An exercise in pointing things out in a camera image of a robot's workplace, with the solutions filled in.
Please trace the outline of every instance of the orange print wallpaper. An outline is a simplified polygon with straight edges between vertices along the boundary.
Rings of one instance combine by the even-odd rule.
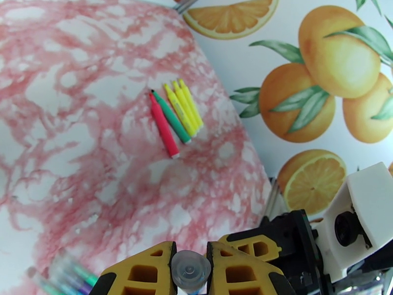
[[[393,172],[393,0],[200,0],[184,19],[289,210]]]

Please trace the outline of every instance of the marker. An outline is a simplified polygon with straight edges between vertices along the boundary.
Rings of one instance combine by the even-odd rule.
[[[165,91],[167,92],[168,100],[172,104],[173,109],[176,111],[177,116],[179,117],[180,122],[183,124],[184,128],[188,132],[191,137],[194,137],[197,134],[197,131],[192,127],[188,116],[184,112],[183,107],[180,105],[179,100],[176,97],[176,94],[170,89],[167,84],[164,84]]]
[[[53,278],[62,284],[67,284],[68,286],[76,289],[82,295],[89,295],[93,287],[78,276],[77,273],[74,273],[69,266],[70,265],[64,262],[64,259],[55,259],[49,268],[50,279]]]
[[[183,94],[186,97],[187,102],[191,108],[193,115],[194,115],[196,123],[198,124],[198,129],[201,129],[203,127],[203,121],[202,121],[202,118],[200,117],[197,106],[195,105],[195,102],[193,100],[193,96],[191,95],[190,89],[188,88],[188,86],[186,86],[184,84],[183,79],[179,79],[179,83],[180,83],[180,87],[183,91]]]
[[[179,84],[177,84],[177,81],[173,81],[173,87],[175,89],[176,96],[179,99],[179,102],[181,104],[181,107],[183,107],[184,112],[186,113],[186,115],[188,116],[188,119],[191,122],[191,125],[193,126],[194,130],[197,132],[198,131],[198,124],[194,118],[194,115],[191,111],[190,106],[188,105],[188,102],[186,100],[186,96],[183,94],[183,91],[180,89]]]
[[[36,268],[30,267],[26,270],[26,274],[45,293],[49,295],[67,295],[59,291],[51,282],[43,277]]]
[[[61,278],[58,273],[53,273],[49,278],[49,281],[52,282],[58,289],[64,292],[67,295],[84,295],[83,292],[80,292],[69,285],[65,280]]]
[[[179,149],[177,148],[175,139],[173,139],[172,133],[170,132],[167,120],[164,117],[163,110],[157,103],[156,98],[152,93],[149,93],[151,100],[151,113],[156,120],[158,131],[160,131],[161,138],[164,145],[167,147],[169,155],[175,159],[180,156]]]
[[[87,270],[79,262],[77,262],[76,259],[65,250],[65,248],[59,249],[58,254],[63,259],[63,262],[66,263],[77,275],[79,275],[89,285],[94,287],[98,281],[98,277],[95,274],[91,273],[91,271]]]
[[[180,138],[182,143],[189,144],[191,142],[191,137],[188,135],[187,131],[184,129],[183,125],[179,122],[176,115],[172,112],[168,104],[153,89],[151,90],[151,92],[156,98],[158,104],[160,104],[161,109],[163,110],[163,113],[168,120],[168,123],[171,125],[171,127],[173,128],[177,136]]]

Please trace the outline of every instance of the table surface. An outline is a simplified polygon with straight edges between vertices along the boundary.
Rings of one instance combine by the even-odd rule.
[[[0,3],[0,294],[60,247],[99,274],[158,242],[203,253],[254,227],[270,191],[211,65],[171,9],[136,0]],[[149,89],[183,78],[205,126],[168,154]]]

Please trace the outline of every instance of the yellow gripper pad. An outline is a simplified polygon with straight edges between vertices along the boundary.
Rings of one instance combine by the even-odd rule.
[[[208,242],[209,295],[296,295],[277,267],[220,242]]]
[[[281,247],[265,235],[254,235],[244,239],[230,240],[229,235],[222,236],[218,241],[230,245],[246,254],[257,257],[258,259],[269,262],[279,257]]]
[[[162,242],[101,273],[90,295],[175,295],[170,274],[176,243]]]

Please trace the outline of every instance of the pen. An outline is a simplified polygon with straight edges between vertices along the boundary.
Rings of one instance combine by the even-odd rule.
[[[172,158],[177,158],[180,156],[179,149],[177,148],[176,142],[170,132],[167,120],[164,117],[164,113],[158,105],[156,98],[152,93],[149,93],[151,101],[151,113],[156,120],[158,130],[160,131],[161,138],[164,145],[167,147],[168,153]]]
[[[185,95],[183,94],[183,91],[180,89],[179,84],[177,84],[177,81],[173,81],[173,87],[175,89],[175,93],[177,98],[179,99],[179,102],[181,104],[181,107],[183,107],[184,112],[188,116],[188,119],[190,120],[191,125],[194,128],[195,132],[198,132],[198,124],[197,121],[194,118],[194,115],[191,111],[190,106],[188,105],[188,102],[186,100]]]
[[[163,113],[167,118],[168,123],[176,132],[177,136],[184,144],[189,144],[191,142],[191,137],[188,135],[187,131],[184,129],[183,125],[179,122],[176,115],[172,112],[168,104],[153,89],[151,90],[151,92],[155,96],[158,104],[161,106],[161,109],[163,110]]]
[[[176,97],[176,94],[170,89],[167,84],[164,84],[165,91],[167,92],[168,100],[172,104],[173,109],[176,111],[177,116],[179,117],[180,122],[183,124],[184,128],[188,132],[191,137],[194,137],[197,134],[197,131],[192,127],[188,116],[184,112],[182,106],[180,105],[179,100]]]
[[[26,271],[27,276],[39,286],[45,293],[49,295],[66,295],[59,291],[52,283],[43,277],[36,268],[30,267]]]
[[[49,268],[49,278],[72,286],[82,295],[89,295],[93,287],[69,268],[64,260],[55,260]]]
[[[98,277],[95,274],[91,273],[77,262],[75,258],[65,250],[65,248],[60,248],[58,254],[62,258],[63,262],[66,263],[77,275],[79,275],[89,285],[94,287],[98,281]]]
[[[69,285],[65,280],[63,280],[58,273],[54,273],[49,278],[49,281],[52,282],[58,289],[64,292],[66,295],[84,295],[83,292],[80,292]]]
[[[203,121],[200,117],[197,106],[195,105],[195,102],[193,100],[193,96],[191,95],[190,89],[188,88],[188,86],[185,85],[183,79],[179,79],[179,83],[180,83],[180,87],[183,91],[183,94],[186,97],[188,104],[190,105],[191,111],[193,112],[196,123],[198,124],[198,128],[202,128]]]

